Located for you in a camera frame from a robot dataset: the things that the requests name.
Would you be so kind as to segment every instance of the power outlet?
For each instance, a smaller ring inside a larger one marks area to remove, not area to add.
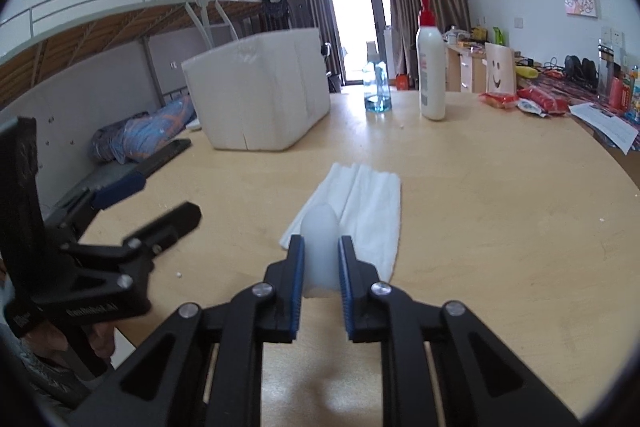
[[[622,47],[623,33],[618,30],[611,29],[611,44]]]

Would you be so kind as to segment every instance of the white foam box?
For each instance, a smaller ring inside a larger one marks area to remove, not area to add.
[[[317,28],[253,35],[182,63],[215,149],[281,151],[329,112]]]

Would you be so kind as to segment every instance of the colorful tablecloth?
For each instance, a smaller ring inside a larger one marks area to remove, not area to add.
[[[608,112],[611,115],[616,115],[621,118],[624,118],[622,112],[610,110],[608,107],[603,106],[598,102],[598,97],[587,91],[586,89],[576,86],[574,83],[568,80],[557,80],[555,78],[551,78],[546,76],[546,74],[540,74],[536,79],[528,79],[518,77],[519,84],[525,84],[527,86],[538,86],[540,89],[544,89],[549,94],[553,94],[555,96],[563,96],[569,101],[569,105],[575,105],[578,103],[591,102],[597,105],[599,108]],[[640,124],[634,123],[625,118],[626,123],[635,127],[640,131]],[[616,145],[601,131],[597,129],[593,129],[594,132],[598,135],[598,137],[602,140],[602,142],[610,147],[616,147]],[[640,151],[640,133],[636,136],[636,140],[631,147],[631,150]]]

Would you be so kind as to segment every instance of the person's hand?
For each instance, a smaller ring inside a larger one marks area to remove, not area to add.
[[[109,360],[115,351],[115,323],[94,324],[89,334],[89,345],[103,360]],[[44,322],[24,336],[24,340],[34,355],[49,359],[66,367],[62,352],[68,348],[65,335],[50,322]]]

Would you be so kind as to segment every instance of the chair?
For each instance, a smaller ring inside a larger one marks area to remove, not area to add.
[[[513,50],[490,42],[485,44],[485,50],[487,92],[515,94],[518,84]]]

